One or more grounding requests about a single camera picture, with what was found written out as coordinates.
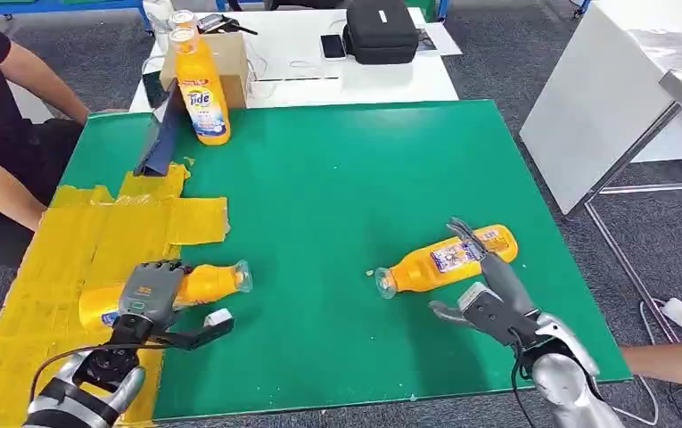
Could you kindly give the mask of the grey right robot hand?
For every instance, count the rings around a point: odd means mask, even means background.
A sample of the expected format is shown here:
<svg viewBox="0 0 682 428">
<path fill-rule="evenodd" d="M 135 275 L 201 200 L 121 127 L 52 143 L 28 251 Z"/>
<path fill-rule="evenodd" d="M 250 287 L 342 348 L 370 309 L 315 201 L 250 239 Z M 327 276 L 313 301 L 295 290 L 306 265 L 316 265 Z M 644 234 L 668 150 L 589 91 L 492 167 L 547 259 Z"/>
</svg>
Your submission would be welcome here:
<svg viewBox="0 0 682 428">
<path fill-rule="evenodd" d="M 538 310 L 514 269 L 463 220 L 453 217 L 447 228 L 477 251 L 483 281 L 472 284 L 455 308 L 432 300 L 430 310 L 441 320 L 485 333 L 504 346 L 528 348 L 537 340 Z"/>
</svg>

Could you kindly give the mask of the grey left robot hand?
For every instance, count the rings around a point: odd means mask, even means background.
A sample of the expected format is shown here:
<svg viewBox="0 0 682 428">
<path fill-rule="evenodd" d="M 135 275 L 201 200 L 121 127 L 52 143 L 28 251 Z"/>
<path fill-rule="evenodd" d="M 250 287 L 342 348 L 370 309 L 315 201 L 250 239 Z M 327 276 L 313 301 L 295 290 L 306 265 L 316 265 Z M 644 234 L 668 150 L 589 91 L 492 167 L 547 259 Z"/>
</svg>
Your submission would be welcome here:
<svg viewBox="0 0 682 428">
<path fill-rule="evenodd" d="M 177 336 L 168 329 L 174 324 L 174 302 L 185 276 L 192 271 L 180 259 L 137 265 L 120 294 L 113 332 L 121 332 L 132 343 L 172 344 Z"/>
</svg>

